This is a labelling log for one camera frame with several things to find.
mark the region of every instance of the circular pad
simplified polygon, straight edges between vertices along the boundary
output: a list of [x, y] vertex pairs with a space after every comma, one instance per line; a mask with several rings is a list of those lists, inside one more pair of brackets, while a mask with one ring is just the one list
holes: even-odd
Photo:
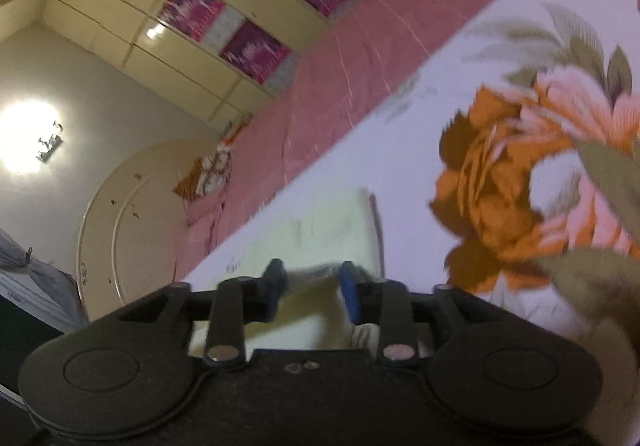
[[93, 439], [154, 425], [187, 397], [193, 378], [192, 359], [175, 336], [113, 318], [40, 347], [22, 365], [18, 385], [48, 428]]
[[521, 321], [457, 332], [430, 361], [427, 378], [438, 399], [472, 425], [533, 436], [573, 427], [602, 386], [593, 356]]
[[109, 392], [133, 381], [140, 370], [127, 352], [97, 349], [80, 352], [65, 365], [65, 379], [78, 390]]

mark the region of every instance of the pink blanket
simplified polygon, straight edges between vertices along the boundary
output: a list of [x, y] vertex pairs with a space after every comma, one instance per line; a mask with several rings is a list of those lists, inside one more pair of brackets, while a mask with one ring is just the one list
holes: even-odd
[[391, 95], [492, 0], [359, 0], [306, 53], [292, 86], [240, 134], [224, 187], [194, 202], [176, 280]]

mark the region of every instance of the leaf print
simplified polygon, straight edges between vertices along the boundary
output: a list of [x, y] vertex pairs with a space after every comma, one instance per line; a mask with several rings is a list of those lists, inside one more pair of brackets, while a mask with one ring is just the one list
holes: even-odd
[[640, 165], [618, 149], [575, 141], [584, 168], [623, 227], [640, 241]]
[[482, 23], [470, 28], [467, 34], [473, 36], [503, 36], [512, 41], [546, 40], [558, 47], [562, 45], [555, 34], [539, 23], [519, 18]]
[[539, 69], [535, 66], [526, 66], [522, 70], [512, 72], [511, 74], [504, 74], [502, 78], [515, 86], [522, 86], [524, 88], [530, 88], [536, 82]]
[[558, 66], [569, 66], [569, 64], [578, 65], [578, 60], [571, 52], [571, 49], [568, 48], [567, 50], [556, 55], [556, 64]]
[[640, 352], [640, 260], [609, 249], [581, 248], [538, 257], [559, 293], [588, 318], [612, 318]]
[[578, 66], [590, 73], [604, 89], [604, 58], [602, 54], [593, 50], [590, 44], [578, 36], [571, 38], [569, 48]]
[[575, 12], [558, 4], [544, 6], [556, 26], [560, 39], [570, 45], [572, 38], [580, 38], [593, 52], [604, 59], [602, 43], [596, 31]]
[[632, 85], [633, 75], [629, 61], [624, 50], [618, 46], [613, 52], [607, 70], [607, 96], [611, 100], [611, 106], [616, 105], [621, 93], [631, 93]]
[[554, 66], [557, 47], [549, 42], [507, 42], [490, 45], [465, 61], [508, 61], [525, 66]]

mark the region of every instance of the round headboard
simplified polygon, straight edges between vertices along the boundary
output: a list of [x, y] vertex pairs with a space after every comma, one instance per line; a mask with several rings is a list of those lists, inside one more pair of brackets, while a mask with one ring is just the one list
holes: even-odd
[[77, 278], [91, 321], [171, 283], [175, 244], [186, 228], [172, 190], [211, 153], [213, 140], [174, 140], [124, 161], [89, 203], [78, 240]]

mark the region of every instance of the gray curtain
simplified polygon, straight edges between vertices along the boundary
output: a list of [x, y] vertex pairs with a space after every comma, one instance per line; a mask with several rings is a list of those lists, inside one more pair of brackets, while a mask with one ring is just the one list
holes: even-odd
[[31, 248], [25, 251], [11, 237], [0, 231], [0, 269], [28, 273], [34, 283], [60, 305], [78, 328], [85, 326], [86, 316], [82, 310], [75, 280], [52, 265], [33, 259], [31, 251]]

